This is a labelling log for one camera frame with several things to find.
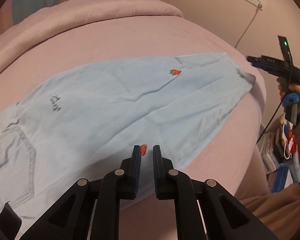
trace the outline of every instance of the strawberry embroidery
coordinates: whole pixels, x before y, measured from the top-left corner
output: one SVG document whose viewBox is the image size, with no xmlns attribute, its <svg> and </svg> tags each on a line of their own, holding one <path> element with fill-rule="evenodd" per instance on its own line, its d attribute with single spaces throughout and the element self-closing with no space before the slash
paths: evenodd
<svg viewBox="0 0 300 240">
<path fill-rule="evenodd" d="M 141 156 L 145 155 L 147 150 L 147 145 L 146 144 L 141 145 L 140 150 L 141 150 Z"/>
<path fill-rule="evenodd" d="M 170 74 L 171 74 L 172 76 L 174 76 L 174 75 L 179 75 L 180 73 L 181 73 L 181 70 L 176 70 L 176 69 L 170 70 Z"/>
</svg>

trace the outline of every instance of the blue grip tape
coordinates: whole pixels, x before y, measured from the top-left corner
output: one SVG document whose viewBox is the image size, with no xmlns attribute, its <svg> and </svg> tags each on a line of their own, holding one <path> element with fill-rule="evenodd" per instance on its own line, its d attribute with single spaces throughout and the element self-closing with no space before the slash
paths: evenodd
<svg viewBox="0 0 300 240">
<path fill-rule="evenodd" d="M 286 97 L 284 98 L 282 105 L 283 107 L 287 107 L 287 106 L 292 106 L 294 104 L 299 103 L 300 99 L 299 99 L 299 94 L 296 92 L 292 92 L 288 95 L 286 95 Z"/>
</svg>

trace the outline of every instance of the black cable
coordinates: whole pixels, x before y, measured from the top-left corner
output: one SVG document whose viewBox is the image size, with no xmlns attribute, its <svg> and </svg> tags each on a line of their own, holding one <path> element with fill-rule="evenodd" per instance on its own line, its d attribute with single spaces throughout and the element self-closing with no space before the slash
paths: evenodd
<svg viewBox="0 0 300 240">
<path fill-rule="evenodd" d="M 284 97 L 281 99 L 281 102 L 280 102 L 280 104 L 278 105 L 276 111 L 274 112 L 273 116 L 271 117 L 270 121 L 268 122 L 268 124 L 267 124 L 266 127 L 264 128 L 264 130 L 263 130 L 263 132 L 261 133 L 261 135 L 259 136 L 259 138 L 258 138 L 258 140 L 257 140 L 257 143 L 260 141 L 261 137 L 262 137 L 262 136 L 264 135 L 264 133 L 266 132 L 268 126 L 271 124 L 272 120 L 274 119 L 275 114 L 278 112 L 280 106 L 282 105 L 282 102 L 283 102 L 284 98 L 285 98 L 286 95 L 287 95 L 287 92 L 288 92 L 289 86 L 290 86 L 290 81 L 291 81 L 291 74 L 292 74 L 292 65 L 290 66 L 289 80 L 288 80 L 288 84 L 287 84 L 287 88 L 286 88 L 286 92 L 285 92 L 285 94 L 284 94 Z"/>
<path fill-rule="evenodd" d="M 257 11 L 256 11 L 254 17 L 252 18 L 251 22 L 249 23 L 248 27 L 245 29 L 245 31 L 243 32 L 243 34 L 241 35 L 241 37 L 239 38 L 237 44 L 234 46 L 235 49 L 238 47 L 239 42 L 241 41 L 242 37 L 245 35 L 245 33 L 247 32 L 247 30 L 249 29 L 250 25 L 252 24 L 253 20 L 255 19 L 255 17 L 256 17 L 257 14 L 258 14 L 258 11 L 259 11 L 261 8 L 262 8 L 262 4 L 259 3 L 259 4 L 258 4 Z"/>
</svg>

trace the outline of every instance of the pink bedsheet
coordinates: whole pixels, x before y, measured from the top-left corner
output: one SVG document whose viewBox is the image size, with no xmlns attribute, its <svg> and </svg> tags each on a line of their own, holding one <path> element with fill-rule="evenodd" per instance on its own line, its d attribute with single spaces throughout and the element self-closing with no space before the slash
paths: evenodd
<svg viewBox="0 0 300 240">
<path fill-rule="evenodd" d="M 6 31 L 0 37 L 0 112 L 52 75 L 83 64 L 204 52 L 227 52 L 257 78 L 222 130 L 184 170 L 193 179 L 214 178 L 234 194 L 255 150 L 266 98 L 263 78 L 225 41 L 158 0 L 70 0 Z M 120 239 L 176 239 L 173 202 L 152 195 L 122 211 Z"/>
</svg>

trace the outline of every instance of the back pocket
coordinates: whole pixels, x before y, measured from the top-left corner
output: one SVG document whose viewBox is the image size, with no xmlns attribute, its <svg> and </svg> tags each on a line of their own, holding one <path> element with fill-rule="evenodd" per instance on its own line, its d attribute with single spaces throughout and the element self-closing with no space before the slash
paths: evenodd
<svg viewBox="0 0 300 240">
<path fill-rule="evenodd" d="M 19 127 L 0 136 L 0 212 L 8 201 L 15 208 L 34 196 L 35 155 Z"/>
</svg>

